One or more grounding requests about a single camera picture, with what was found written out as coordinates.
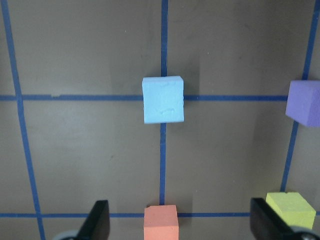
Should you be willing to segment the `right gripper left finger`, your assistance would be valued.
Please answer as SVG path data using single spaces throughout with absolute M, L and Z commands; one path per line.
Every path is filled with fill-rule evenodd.
M 107 240 L 110 235 L 108 200 L 98 200 L 77 233 L 76 240 Z

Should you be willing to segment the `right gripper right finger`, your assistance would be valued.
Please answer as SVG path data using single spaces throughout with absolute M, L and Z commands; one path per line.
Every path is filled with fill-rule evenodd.
M 263 198 L 250 200 L 249 225 L 256 240 L 299 240 L 294 232 Z

